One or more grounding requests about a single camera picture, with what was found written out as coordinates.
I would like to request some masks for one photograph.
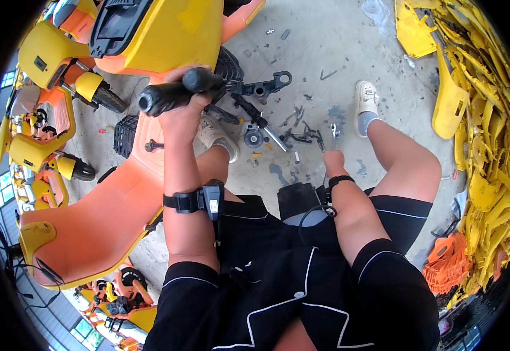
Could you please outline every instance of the black shorts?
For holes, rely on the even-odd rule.
[[[290,248],[298,245],[340,252],[335,223],[331,217],[312,227],[304,227],[300,239],[297,226],[286,225],[268,213],[257,195],[238,195],[245,203],[225,201],[217,231],[217,252],[221,269],[232,269],[256,259],[269,247]],[[432,203],[380,195],[370,197],[380,221],[392,242],[406,254],[419,235]]]

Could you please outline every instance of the beige sneaker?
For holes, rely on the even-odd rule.
[[[377,89],[369,81],[361,80],[357,83],[354,99],[354,131],[359,137],[368,137],[368,125],[373,120],[379,119],[379,95]]]
[[[230,163],[239,159],[239,146],[223,131],[218,121],[206,113],[202,113],[200,117],[200,125],[196,137],[210,148],[212,145],[220,145],[224,147],[230,154]]]

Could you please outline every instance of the wrist-mounted device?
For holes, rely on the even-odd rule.
[[[178,214],[192,214],[200,209],[208,213],[210,221],[217,221],[222,214],[223,182],[210,179],[202,188],[192,193],[163,195],[163,205],[174,208]]]
[[[334,186],[338,184],[338,182],[343,180],[350,180],[351,182],[356,183],[351,176],[336,176],[329,179],[329,187],[325,189],[325,198],[327,199],[327,202],[333,203],[331,199],[331,190],[333,189]]]

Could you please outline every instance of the white piping trim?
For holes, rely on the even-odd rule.
[[[224,216],[227,216],[227,217],[235,217],[235,218],[244,218],[246,220],[264,220],[267,216],[268,216],[268,212],[267,214],[264,215],[264,217],[243,217],[243,216],[234,216],[233,214],[223,214]]]
[[[359,347],[366,347],[366,346],[374,345],[374,343],[367,343],[367,344],[362,344],[362,345],[341,346],[341,340],[343,339],[343,335],[345,334],[346,325],[349,323],[349,318],[350,318],[349,314],[346,313],[345,311],[341,311],[340,309],[332,308],[332,307],[329,307],[329,306],[315,305],[315,304],[305,303],[305,302],[302,302],[301,304],[307,305],[307,306],[315,306],[315,307],[327,308],[327,309],[330,309],[331,311],[335,311],[335,312],[342,313],[342,314],[346,315],[345,325],[343,325],[343,329],[341,330],[341,335],[338,337],[337,349],[357,349]]]
[[[388,211],[386,209],[377,209],[376,211],[379,211],[379,212],[387,212],[388,214],[400,214],[402,216],[407,216],[407,217],[413,217],[413,218],[420,218],[422,220],[425,220],[427,219],[428,217],[420,217],[420,216],[413,216],[412,214],[401,214],[399,212],[393,212],[393,211]]]
[[[394,254],[398,254],[400,256],[403,256],[402,254],[400,254],[399,252],[394,252],[394,251],[380,251],[378,252],[377,254],[375,254],[374,256],[371,257],[371,259],[368,260],[368,262],[366,262],[366,264],[364,265],[364,268],[362,269],[362,271],[360,272],[360,276],[358,277],[358,283],[360,284],[360,278],[362,278],[362,274],[364,273],[364,271],[366,270],[366,267],[368,267],[368,263],[371,262],[372,259],[374,259],[376,256],[378,256],[379,254],[381,253],[386,253],[386,252],[390,252],[390,253],[394,253]]]
[[[251,317],[252,314],[263,312],[263,311],[266,311],[266,310],[268,310],[270,308],[273,308],[273,307],[276,307],[276,306],[279,306],[279,305],[282,305],[282,304],[285,304],[285,303],[288,303],[288,302],[292,302],[292,301],[295,301],[295,300],[299,300],[301,298],[306,297],[307,296],[307,275],[309,274],[309,266],[312,263],[313,252],[315,251],[315,249],[317,249],[317,248],[316,247],[312,248],[312,253],[309,256],[309,261],[307,262],[307,270],[305,272],[305,283],[304,283],[305,291],[304,291],[304,295],[303,296],[300,296],[299,298],[293,298],[293,299],[290,299],[288,301],[283,301],[283,302],[274,304],[272,306],[268,306],[268,307],[265,307],[265,308],[262,308],[262,309],[258,309],[256,311],[253,311],[253,312],[249,313],[247,315],[247,329],[249,330],[249,336],[251,337],[251,345],[250,344],[233,344],[233,345],[230,345],[230,346],[216,346],[216,347],[213,347],[212,350],[230,349],[230,348],[233,348],[233,347],[236,347],[236,346],[255,347],[255,340],[253,339],[253,331],[251,330],[251,321],[249,320],[249,318]]]
[[[167,286],[167,284],[171,283],[172,281],[175,281],[175,280],[178,280],[178,279],[195,279],[195,280],[200,280],[200,281],[205,281],[206,283],[212,285],[213,287],[217,288],[216,285],[210,283],[208,280],[204,280],[204,279],[200,279],[200,278],[195,278],[195,277],[178,277],[178,278],[174,278],[174,279],[171,279],[170,281],[168,281],[167,283],[165,283],[161,288],[165,288]]]

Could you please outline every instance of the black shirt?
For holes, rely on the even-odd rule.
[[[272,350],[296,317],[320,351],[435,349],[437,305],[420,271],[387,239],[367,244],[349,267],[327,225],[304,229],[314,232],[311,246],[282,235],[220,274],[173,264],[144,350]]]

